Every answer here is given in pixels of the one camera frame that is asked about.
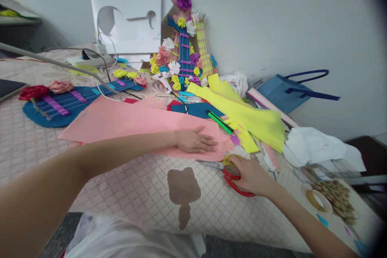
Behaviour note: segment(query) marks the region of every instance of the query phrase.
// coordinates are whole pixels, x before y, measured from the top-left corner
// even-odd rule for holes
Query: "yellow paper flower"
[[[193,74],[194,74],[195,76],[200,75],[200,69],[199,69],[198,67],[194,68],[194,69],[193,69]]]
[[[155,74],[160,72],[160,68],[158,67],[158,65],[155,64],[155,65],[151,66],[150,71],[151,71],[152,74],[155,75]]]
[[[126,76],[126,71],[116,70],[116,71],[114,71],[113,75],[114,75],[114,77],[122,78],[122,77]]]
[[[127,76],[128,78],[130,78],[130,79],[135,79],[135,78],[138,77],[138,73],[136,73],[136,72],[128,72],[128,73],[126,74],[126,76]]]
[[[181,84],[180,83],[174,83],[172,87],[175,91],[181,90]]]
[[[171,78],[172,82],[178,83],[179,82],[179,77],[177,75],[173,75]]]
[[[153,57],[150,59],[150,64],[151,64],[151,65],[156,64],[156,56],[157,56],[157,53],[154,53],[154,54],[153,54]]]
[[[177,25],[179,25],[181,28],[184,28],[186,23],[185,23],[185,19],[183,17],[180,17],[177,21]]]

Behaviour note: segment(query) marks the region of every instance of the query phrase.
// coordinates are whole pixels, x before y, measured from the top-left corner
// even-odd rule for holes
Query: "brown stain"
[[[189,203],[200,199],[202,191],[191,167],[182,171],[176,169],[168,171],[168,186],[169,198],[172,203],[181,206],[179,209],[179,228],[183,230],[191,218]]]

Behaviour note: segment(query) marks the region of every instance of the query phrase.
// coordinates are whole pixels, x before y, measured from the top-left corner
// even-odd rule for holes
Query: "right hand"
[[[271,198],[281,186],[270,176],[257,160],[248,160],[235,155],[229,157],[229,161],[235,164],[241,173],[240,180],[232,180],[233,183],[257,196]]]

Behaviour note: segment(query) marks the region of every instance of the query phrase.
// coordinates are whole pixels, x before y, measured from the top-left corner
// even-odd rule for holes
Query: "left hand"
[[[215,151],[213,146],[218,143],[212,141],[212,136],[200,134],[203,128],[204,126],[199,126],[194,130],[175,131],[177,148],[185,152]]]

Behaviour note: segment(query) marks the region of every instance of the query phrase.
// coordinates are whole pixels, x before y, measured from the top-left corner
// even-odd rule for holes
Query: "red scissors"
[[[254,197],[255,194],[247,192],[247,191],[242,191],[237,186],[231,181],[231,179],[236,179],[240,180],[241,179],[241,173],[239,172],[238,168],[230,161],[227,161],[230,155],[226,156],[224,160],[221,162],[211,162],[211,161],[204,161],[200,159],[196,159],[196,161],[215,167],[217,169],[221,169],[222,172],[225,174],[223,177],[227,181],[227,183],[240,195],[246,196],[246,197]]]

